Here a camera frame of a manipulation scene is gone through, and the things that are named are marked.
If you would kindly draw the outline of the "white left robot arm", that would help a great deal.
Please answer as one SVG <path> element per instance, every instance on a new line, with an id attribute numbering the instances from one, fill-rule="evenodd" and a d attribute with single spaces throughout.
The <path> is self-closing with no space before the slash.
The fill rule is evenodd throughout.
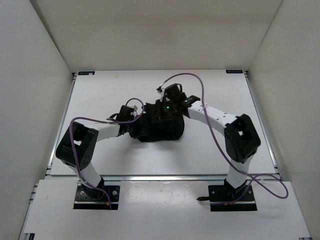
<path id="1" fill-rule="evenodd" d="M 91 163 L 96 143 L 124 135 L 129 131 L 129 126 L 141 117 L 135 105 L 122 105 L 115 119 L 100 121 L 76 117 L 70 122 L 55 156 L 74 171 L 93 199 L 101 198 L 105 192 L 102 177 Z"/>

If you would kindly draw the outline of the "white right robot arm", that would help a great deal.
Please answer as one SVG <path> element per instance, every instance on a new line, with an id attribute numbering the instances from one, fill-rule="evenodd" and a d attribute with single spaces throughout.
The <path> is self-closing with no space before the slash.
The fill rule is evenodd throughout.
<path id="1" fill-rule="evenodd" d="M 213 140 L 229 164 L 224 195 L 229 200 L 240 197 L 251 160 L 261 145 L 252 119 L 247 114 L 234 115 L 216 109 L 205 103 L 203 95 L 201 98 L 187 97 L 178 83 L 166 88 L 159 86 L 157 91 L 161 94 L 161 103 L 171 104 L 187 118 L 209 127 Z"/>

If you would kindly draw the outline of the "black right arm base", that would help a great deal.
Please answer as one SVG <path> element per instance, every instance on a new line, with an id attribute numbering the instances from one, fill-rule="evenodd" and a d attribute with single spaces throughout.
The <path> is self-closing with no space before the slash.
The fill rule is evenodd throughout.
<path id="1" fill-rule="evenodd" d="M 226 181 L 223 185 L 209 185 L 208 196 L 197 198 L 199 202 L 209 201 L 211 212 L 255 212 L 258 210 L 253 188 L 242 184 L 234 190 Z"/>

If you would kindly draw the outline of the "black pleated skirt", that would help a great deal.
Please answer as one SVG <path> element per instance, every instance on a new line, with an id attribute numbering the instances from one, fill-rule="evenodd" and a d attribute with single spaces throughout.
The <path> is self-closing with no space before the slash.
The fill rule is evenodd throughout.
<path id="1" fill-rule="evenodd" d="M 172 120 L 156 120 L 155 103 L 146 103 L 144 105 L 144 113 L 139 120 L 147 122 L 147 136 L 141 136 L 137 140 L 142 143 L 179 140 L 185 129 L 183 115 Z"/>

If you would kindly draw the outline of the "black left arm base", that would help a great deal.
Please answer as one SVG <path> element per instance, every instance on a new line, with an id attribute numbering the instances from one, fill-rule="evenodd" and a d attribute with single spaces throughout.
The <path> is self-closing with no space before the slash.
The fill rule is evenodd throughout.
<path id="1" fill-rule="evenodd" d="M 107 185 L 105 182 L 104 190 L 109 196 L 110 202 L 103 192 L 78 184 L 73 208 L 75 210 L 118 210 L 121 186 Z"/>

